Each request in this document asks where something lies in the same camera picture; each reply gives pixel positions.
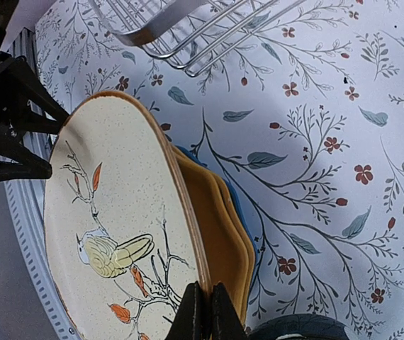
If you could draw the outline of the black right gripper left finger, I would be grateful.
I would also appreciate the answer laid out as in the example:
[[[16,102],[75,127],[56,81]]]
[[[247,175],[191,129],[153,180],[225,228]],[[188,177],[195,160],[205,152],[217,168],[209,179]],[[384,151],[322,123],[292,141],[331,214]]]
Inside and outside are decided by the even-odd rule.
[[[211,334],[210,295],[198,282],[189,283],[168,332],[168,340],[201,340]]]

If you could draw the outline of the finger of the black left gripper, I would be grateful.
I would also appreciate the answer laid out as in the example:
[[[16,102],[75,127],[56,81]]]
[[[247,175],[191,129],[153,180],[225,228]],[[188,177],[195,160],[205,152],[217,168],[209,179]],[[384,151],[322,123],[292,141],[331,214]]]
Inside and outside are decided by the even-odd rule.
[[[21,145],[18,147],[19,155],[6,156],[9,161],[0,160],[0,182],[15,179],[49,179],[52,176],[52,167],[47,161]]]
[[[0,124],[56,135],[69,114],[47,92],[24,56],[0,52]]]

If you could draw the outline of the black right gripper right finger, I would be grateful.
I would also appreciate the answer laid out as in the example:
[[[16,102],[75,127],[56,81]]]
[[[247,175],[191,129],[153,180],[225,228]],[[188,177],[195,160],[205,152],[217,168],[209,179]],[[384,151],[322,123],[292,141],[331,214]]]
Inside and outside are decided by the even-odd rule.
[[[213,340],[247,340],[230,296],[222,283],[213,287],[211,331]]]

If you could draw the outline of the cream bird pattern plate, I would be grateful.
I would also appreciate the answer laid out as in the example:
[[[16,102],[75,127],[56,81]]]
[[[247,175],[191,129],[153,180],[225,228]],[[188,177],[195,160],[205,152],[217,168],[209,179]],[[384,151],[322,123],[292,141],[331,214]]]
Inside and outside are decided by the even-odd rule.
[[[168,139],[135,98],[102,91],[64,122],[45,184],[47,263],[82,339],[164,339],[184,291],[210,290]]]

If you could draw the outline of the mustard yellow plate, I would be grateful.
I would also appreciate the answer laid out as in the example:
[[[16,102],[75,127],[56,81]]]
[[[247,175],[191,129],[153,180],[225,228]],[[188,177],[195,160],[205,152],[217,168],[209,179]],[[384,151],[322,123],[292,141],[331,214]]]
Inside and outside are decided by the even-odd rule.
[[[213,285],[226,287],[241,324],[255,261],[254,248],[234,206],[226,182],[173,146],[196,215]]]

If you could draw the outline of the teal ceramic bowl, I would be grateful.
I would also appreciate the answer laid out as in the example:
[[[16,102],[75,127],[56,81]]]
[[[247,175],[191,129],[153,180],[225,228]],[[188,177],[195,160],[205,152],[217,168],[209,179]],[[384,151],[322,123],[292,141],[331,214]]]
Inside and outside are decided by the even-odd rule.
[[[358,339],[346,325],[318,314],[292,314],[270,319],[248,335],[248,339]]]

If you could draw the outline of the blue bottom plate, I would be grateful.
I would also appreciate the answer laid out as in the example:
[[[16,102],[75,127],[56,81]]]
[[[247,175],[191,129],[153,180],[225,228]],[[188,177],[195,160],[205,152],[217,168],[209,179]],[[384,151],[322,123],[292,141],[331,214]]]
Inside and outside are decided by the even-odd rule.
[[[192,162],[194,162],[195,164],[202,166],[204,168],[206,168],[207,170],[209,170],[208,166],[201,162],[200,160],[198,160],[194,155],[192,155],[192,153],[190,153],[189,150],[187,150],[186,148],[182,147],[182,146],[174,146],[178,151],[180,151],[186,158],[190,159]],[[235,187],[231,184],[231,182],[225,178],[222,178],[222,180],[224,180],[225,185],[228,187],[228,190],[230,192],[230,197],[231,197],[231,201],[232,204],[235,208],[235,211],[237,213],[237,216],[244,228],[244,230],[247,233],[247,236],[249,237],[250,242],[252,243],[253,249],[254,249],[254,265],[253,265],[253,272],[252,272],[252,277],[255,277],[255,275],[257,274],[257,251],[258,248],[255,245],[255,243],[253,242],[253,237],[252,237],[252,233],[250,231],[250,228],[247,224],[247,221],[245,219],[245,215],[241,206],[241,202],[240,202],[240,197],[237,194],[237,191],[235,190]]]

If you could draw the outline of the aluminium front rail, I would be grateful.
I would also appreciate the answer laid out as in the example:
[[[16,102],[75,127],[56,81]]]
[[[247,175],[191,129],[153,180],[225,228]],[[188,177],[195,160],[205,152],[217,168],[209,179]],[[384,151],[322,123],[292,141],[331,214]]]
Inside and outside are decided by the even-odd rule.
[[[0,183],[0,339],[78,339],[50,277],[42,180]]]

